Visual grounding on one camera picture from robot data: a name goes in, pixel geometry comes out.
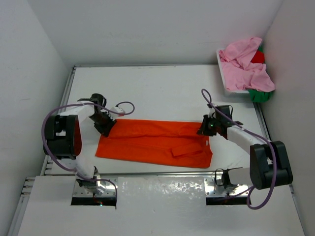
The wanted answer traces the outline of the orange t shirt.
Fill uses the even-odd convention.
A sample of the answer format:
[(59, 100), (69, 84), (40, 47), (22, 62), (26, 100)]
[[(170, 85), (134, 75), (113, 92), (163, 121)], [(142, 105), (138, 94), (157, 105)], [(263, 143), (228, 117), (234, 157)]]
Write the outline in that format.
[(212, 151), (209, 138), (198, 135), (191, 121), (119, 119), (101, 136), (96, 157), (156, 165), (206, 169)]

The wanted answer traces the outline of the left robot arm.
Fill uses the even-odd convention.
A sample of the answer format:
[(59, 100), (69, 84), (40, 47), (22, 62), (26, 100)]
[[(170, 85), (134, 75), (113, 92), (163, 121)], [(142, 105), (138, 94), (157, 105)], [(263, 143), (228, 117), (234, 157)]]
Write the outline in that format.
[(119, 106), (107, 109), (106, 102), (103, 95), (94, 93), (90, 98), (81, 98), (75, 104), (67, 105), (64, 112), (52, 111), (42, 126), (44, 152), (59, 167), (74, 173), (79, 186), (99, 195), (106, 190), (107, 181), (101, 179), (91, 159), (82, 153), (80, 126), (83, 121), (90, 119), (95, 129), (107, 137), (116, 119), (125, 112)]

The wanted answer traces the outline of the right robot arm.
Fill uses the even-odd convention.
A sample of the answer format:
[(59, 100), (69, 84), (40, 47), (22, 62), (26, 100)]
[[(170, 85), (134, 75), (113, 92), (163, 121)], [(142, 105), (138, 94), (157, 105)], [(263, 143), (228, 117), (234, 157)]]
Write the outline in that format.
[(271, 142), (245, 129), (241, 122), (219, 115), (204, 115), (197, 134), (209, 137), (220, 135), (248, 153), (250, 179), (256, 189), (270, 188), (273, 180), (275, 186), (292, 184), (293, 173), (283, 142)]

